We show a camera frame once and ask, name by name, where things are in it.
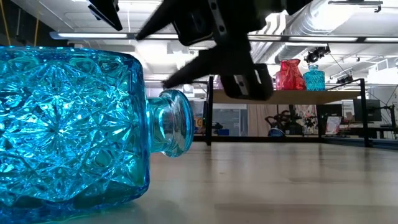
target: table surface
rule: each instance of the table surface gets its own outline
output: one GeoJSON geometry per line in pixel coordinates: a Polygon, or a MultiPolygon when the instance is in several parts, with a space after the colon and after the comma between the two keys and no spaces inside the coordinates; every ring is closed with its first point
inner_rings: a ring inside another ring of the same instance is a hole
{"type": "Polygon", "coordinates": [[[73,224],[397,223],[398,152],[327,144],[193,144],[151,158],[148,192],[73,224]]]}

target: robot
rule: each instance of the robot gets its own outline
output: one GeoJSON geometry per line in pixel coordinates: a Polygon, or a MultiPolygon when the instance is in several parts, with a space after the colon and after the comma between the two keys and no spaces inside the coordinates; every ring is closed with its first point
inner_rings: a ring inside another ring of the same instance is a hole
{"type": "MultiPolygon", "coordinates": [[[[119,0],[87,0],[91,12],[116,30],[123,27],[118,17],[119,0]]],[[[265,17],[286,10],[296,13],[312,0],[164,0],[136,35],[143,40],[172,24],[185,46],[213,39],[216,46],[201,50],[197,58],[164,81],[164,88],[192,83],[218,74],[230,98],[267,100],[273,82],[267,65],[254,63],[248,33],[262,29],[265,17]]]]}

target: black stand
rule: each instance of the black stand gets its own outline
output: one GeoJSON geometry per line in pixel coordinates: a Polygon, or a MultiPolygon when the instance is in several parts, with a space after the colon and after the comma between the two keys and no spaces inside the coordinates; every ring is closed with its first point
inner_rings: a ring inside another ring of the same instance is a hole
{"type": "Polygon", "coordinates": [[[207,84],[207,109],[206,109],[206,134],[205,141],[208,146],[211,146],[211,132],[213,124],[213,82],[214,77],[209,77],[209,83],[207,84]]]}
{"type": "Polygon", "coordinates": [[[334,86],[333,88],[327,89],[327,91],[334,90],[341,86],[345,86],[350,83],[359,82],[359,87],[361,89],[361,104],[362,104],[362,118],[363,118],[363,131],[364,131],[364,139],[350,139],[350,138],[328,138],[322,135],[322,122],[320,122],[321,117],[320,113],[317,109],[317,118],[318,118],[318,137],[317,138],[269,138],[269,137],[217,137],[217,139],[212,139],[211,136],[211,125],[213,123],[213,77],[209,78],[208,88],[207,88],[207,111],[206,111],[206,135],[205,141],[208,146],[211,145],[212,140],[216,140],[219,142],[317,142],[317,143],[327,143],[327,144],[342,144],[346,146],[364,146],[364,147],[373,147],[371,144],[371,140],[369,139],[369,128],[368,128],[368,113],[366,107],[366,89],[365,89],[365,80],[363,78],[359,78],[350,82],[346,82],[344,84],[334,86]]]}

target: blue glass vase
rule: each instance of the blue glass vase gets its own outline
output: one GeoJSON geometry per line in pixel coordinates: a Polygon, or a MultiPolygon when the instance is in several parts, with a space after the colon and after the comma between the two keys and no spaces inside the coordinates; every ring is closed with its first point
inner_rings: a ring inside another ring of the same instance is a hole
{"type": "Polygon", "coordinates": [[[304,74],[305,84],[307,90],[310,91],[323,91],[325,87],[325,72],[318,70],[318,65],[308,66],[309,72],[304,74]]]}
{"type": "Polygon", "coordinates": [[[177,90],[147,98],[127,54],[0,48],[0,223],[46,222],[119,205],[149,186],[149,155],[193,141],[177,90]]]}

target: wooden shelf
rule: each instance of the wooden shelf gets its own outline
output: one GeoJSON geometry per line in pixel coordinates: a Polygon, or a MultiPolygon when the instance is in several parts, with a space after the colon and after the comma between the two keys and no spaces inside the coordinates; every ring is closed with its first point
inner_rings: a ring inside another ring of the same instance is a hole
{"type": "Polygon", "coordinates": [[[267,101],[252,101],[232,99],[223,90],[214,90],[213,103],[255,104],[255,105],[323,105],[339,100],[357,98],[359,91],[303,91],[280,90],[275,91],[267,101]]]}

